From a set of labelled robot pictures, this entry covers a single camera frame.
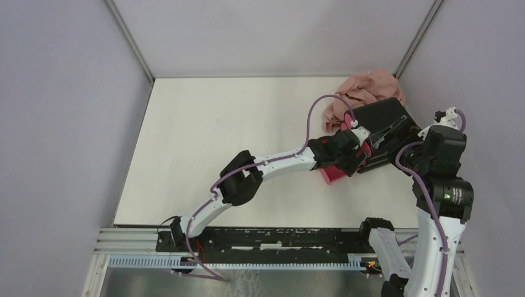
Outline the pink drawer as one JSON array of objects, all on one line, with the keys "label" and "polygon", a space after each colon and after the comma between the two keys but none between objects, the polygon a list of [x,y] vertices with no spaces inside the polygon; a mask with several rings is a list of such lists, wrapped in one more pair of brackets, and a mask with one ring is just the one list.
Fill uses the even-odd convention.
[{"label": "pink drawer", "polygon": [[356,153],[356,158],[362,161],[362,164],[366,162],[372,155],[372,149],[367,141],[364,141],[363,144],[358,148]]},{"label": "pink drawer", "polygon": [[334,165],[326,168],[320,168],[318,170],[321,173],[326,184],[331,185],[333,182],[340,180],[341,178],[347,177],[347,175]]},{"label": "pink drawer", "polygon": [[344,120],[341,123],[341,130],[351,130],[358,126],[358,121],[355,120],[350,113],[344,114]]}]

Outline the black drawer organizer case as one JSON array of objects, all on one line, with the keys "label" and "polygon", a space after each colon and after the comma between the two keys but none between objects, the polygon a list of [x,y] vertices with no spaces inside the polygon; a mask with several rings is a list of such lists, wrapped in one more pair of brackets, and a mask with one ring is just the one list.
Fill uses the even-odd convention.
[{"label": "black drawer organizer case", "polygon": [[418,136],[421,128],[394,97],[358,107],[353,112],[352,118],[358,121],[358,127],[370,132],[370,137],[363,143],[370,147],[369,156],[360,165],[358,173],[387,163],[395,165],[396,156],[403,147],[422,140]]}]

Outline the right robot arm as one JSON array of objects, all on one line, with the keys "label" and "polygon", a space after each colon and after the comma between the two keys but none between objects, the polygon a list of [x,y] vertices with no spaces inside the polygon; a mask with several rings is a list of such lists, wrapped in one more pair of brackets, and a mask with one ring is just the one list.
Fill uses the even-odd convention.
[{"label": "right robot arm", "polygon": [[451,119],[421,129],[403,116],[373,135],[374,147],[413,180],[418,233],[414,261],[404,257],[393,224],[366,218],[357,242],[375,252],[383,274],[382,296],[448,296],[461,236],[471,217],[472,184],[458,173],[467,137]]}]

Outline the pink top drawer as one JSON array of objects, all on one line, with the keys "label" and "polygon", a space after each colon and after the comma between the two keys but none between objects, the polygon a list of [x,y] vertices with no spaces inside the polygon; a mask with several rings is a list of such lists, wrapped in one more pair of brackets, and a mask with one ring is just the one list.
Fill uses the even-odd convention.
[{"label": "pink top drawer", "polygon": [[344,114],[344,120],[341,123],[341,130],[351,130],[358,126],[358,121],[355,120],[350,113]]}]

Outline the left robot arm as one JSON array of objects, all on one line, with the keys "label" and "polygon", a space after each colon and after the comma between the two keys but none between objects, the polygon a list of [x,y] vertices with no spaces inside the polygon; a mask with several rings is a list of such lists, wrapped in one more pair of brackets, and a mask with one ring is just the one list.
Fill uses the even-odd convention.
[{"label": "left robot arm", "polygon": [[176,216],[170,224],[171,243],[185,252],[194,246],[195,237],[221,213],[251,201],[263,182],[300,171],[335,167],[352,176],[370,156],[370,133],[359,127],[337,131],[333,136],[310,139],[306,145],[284,153],[255,157],[249,150],[240,152],[210,187],[209,198],[193,213]]}]

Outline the pink bottom drawer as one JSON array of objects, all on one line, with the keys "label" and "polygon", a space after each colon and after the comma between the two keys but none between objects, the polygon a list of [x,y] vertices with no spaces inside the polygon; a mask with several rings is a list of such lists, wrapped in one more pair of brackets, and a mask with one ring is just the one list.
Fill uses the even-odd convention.
[{"label": "pink bottom drawer", "polygon": [[326,168],[320,168],[318,170],[321,173],[326,184],[331,185],[333,182],[340,180],[341,178],[347,177],[347,175],[334,165]]}]

